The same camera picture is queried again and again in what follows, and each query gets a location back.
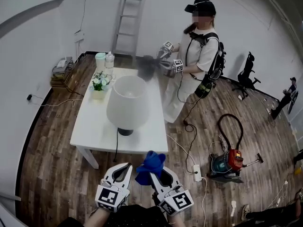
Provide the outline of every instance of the flower pot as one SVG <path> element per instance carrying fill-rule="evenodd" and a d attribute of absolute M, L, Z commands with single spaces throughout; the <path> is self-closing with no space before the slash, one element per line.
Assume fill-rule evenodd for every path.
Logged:
<path fill-rule="evenodd" d="M 105 98 L 106 91 L 92 91 L 92 99 L 103 100 Z"/>

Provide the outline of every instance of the black backpack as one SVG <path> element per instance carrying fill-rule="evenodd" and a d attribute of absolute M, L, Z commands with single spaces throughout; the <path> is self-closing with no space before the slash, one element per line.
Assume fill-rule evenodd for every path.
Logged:
<path fill-rule="evenodd" d="M 222 42 L 219 41 L 219 37 L 216 33 L 208 33 L 205 35 L 198 35 L 194 32 L 190 32 L 189 36 L 198 41 L 200 43 L 201 48 L 203 48 L 207 42 L 210 39 L 216 39 L 219 42 L 218 51 L 216 53 L 216 56 L 214 57 L 213 63 L 207 72 L 207 74 L 204 76 L 203 80 L 201 81 L 201 84 L 195 91 L 195 94 L 198 97 L 205 98 L 210 90 L 212 89 L 213 82 L 216 81 L 221 75 L 223 75 L 223 69 L 225 68 L 225 58 L 226 52 L 224 51 L 224 45 Z"/>

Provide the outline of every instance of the white shirt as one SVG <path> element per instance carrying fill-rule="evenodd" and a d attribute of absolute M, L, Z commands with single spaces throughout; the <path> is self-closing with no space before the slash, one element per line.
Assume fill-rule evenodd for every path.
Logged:
<path fill-rule="evenodd" d="M 199 30 L 196 28 L 193 32 L 198 35 L 216 33 L 214 28 L 207 30 Z M 177 59 L 182 60 L 184 66 L 186 66 L 186 52 L 190 41 L 191 38 L 189 34 L 183 34 Z M 198 41 L 192 41 L 187 53 L 187 65 L 196 64 L 197 67 L 202 70 L 202 72 L 194 73 L 197 79 L 202 80 L 204 78 L 205 72 L 209 71 L 214 61 L 214 57 L 216 56 L 216 53 L 218 51 L 218 47 L 219 42 L 214 38 L 209 39 L 209 41 L 203 48 L 201 48 L 200 43 Z"/>

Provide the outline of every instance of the ladder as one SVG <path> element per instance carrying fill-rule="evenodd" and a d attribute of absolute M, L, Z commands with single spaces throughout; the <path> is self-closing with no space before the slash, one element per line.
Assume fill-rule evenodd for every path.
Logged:
<path fill-rule="evenodd" d="M 119 8 L 117 18 L 116 18 L 116 30 L 115 30 L 114 41 L 113 41 L 113 45 L 112 45 L 112 53 L 129 54 L 133 57 L 133 63 L 134 63 L 135 58 L 136 58 L 140 22 L 141 22 L 141 18 L 142 18 L 142 12 L 143 12 L 143 6 L 144 6 L 145 0 L 136 0 L 136 1 L 139 1 L 138 12 L 137 12 L 136 16 L 124 14 L 126 1 L 127 0 L 121 0 L 121 2 L 120 2 L 120 8 Z M 135 22 L 134 22 L 135 28 L 134 28 L 133 34 L 120 33 L 121 22 L 122 22 L 122 18 L 124 18 L 124 17 L 135 19 Z M 133 45 L 131 46 L 131 48 L 132 48 L 131 51 L 122 51 L 122 50 L 116 49 L 118 37 L 120 35 L 129 36 L 130 38 L 131 37 L 133 38 Z"/>

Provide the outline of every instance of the white pants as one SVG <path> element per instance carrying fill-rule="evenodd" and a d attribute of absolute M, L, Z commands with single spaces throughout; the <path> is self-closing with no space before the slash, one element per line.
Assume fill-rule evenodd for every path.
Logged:
<path fill-rule="evenodd" d="M 163 101 L 163 115 L 164 119 L 170 123 L 175 122 L 178 118 L 184 103 L 180 102 L 179 99 L 185 102 L 189 95 L 195 92 L 197 87 L 200 85 L 200 81 L 195 80 L 190 74 L 184 73 L 182 84 L 179 90 L 179 99 L 177 97 L 178 88 L 181 82 L 181 74 L 177 73 L 172 79 L 169 79 Z"/>

